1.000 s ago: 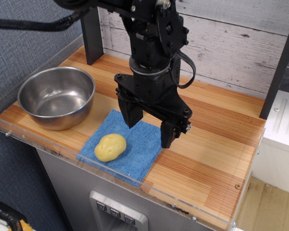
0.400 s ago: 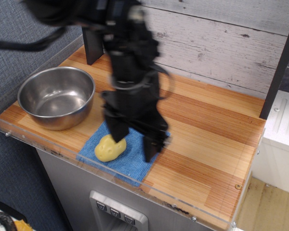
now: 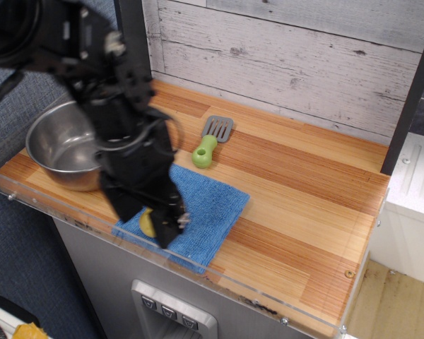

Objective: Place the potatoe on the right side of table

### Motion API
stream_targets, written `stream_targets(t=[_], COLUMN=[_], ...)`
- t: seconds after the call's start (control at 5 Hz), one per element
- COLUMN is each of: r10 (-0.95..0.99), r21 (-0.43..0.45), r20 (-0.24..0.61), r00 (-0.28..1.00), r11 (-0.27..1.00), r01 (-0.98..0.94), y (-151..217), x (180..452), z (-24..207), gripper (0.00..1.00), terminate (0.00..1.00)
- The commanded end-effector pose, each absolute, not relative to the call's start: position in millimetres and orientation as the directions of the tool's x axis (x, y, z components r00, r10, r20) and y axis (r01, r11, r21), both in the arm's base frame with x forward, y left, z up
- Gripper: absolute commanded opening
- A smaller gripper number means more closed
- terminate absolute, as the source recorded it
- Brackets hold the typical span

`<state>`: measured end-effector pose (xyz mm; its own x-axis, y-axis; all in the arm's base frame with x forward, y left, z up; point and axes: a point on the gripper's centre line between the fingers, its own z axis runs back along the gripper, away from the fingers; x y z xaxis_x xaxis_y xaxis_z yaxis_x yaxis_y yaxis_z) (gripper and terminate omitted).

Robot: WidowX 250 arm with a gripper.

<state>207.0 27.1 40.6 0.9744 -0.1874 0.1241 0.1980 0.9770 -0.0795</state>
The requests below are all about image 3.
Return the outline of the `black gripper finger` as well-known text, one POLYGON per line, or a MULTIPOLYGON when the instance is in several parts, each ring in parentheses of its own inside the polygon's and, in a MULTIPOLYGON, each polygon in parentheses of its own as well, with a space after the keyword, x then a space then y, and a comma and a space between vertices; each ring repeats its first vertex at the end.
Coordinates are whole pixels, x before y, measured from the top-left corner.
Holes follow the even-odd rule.
POLYGON ((143 209, 143 204, 110 176, 100 176, 100 188, 123 222, 128 222, 143 209))
POLYGON ((150 215, 155 230, 155 238, 162 249, 184 230, 184 208, 155 209, 150 215))

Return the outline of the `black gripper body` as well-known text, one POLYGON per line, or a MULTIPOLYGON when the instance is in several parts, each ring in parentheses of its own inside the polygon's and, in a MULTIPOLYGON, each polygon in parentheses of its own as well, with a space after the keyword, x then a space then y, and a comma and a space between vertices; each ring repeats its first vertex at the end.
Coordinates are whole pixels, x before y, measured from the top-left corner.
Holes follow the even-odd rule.
POLYGON ((155 119, 143 124, 134 138, 99 143, 95 159, 101 166, 101 176, 120 183, 143 207, 183 207, 185 214, 180 192, 169 175, 175 153, 167 121, 155 119))

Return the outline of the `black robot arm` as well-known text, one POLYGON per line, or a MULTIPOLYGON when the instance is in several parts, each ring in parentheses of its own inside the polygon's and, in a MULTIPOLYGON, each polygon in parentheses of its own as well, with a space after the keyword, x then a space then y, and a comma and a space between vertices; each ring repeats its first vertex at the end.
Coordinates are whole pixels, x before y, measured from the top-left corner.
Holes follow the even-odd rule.
POLYGON ((93 125, 100 187, 121 220, 150 208, 162 248, 183 232, 168 117, 149 107, 151 77, 108 19, 80 1, 0 1, 0 68, 11 70, 0 101, 27 71, 50 73, 68 90, 93 125))

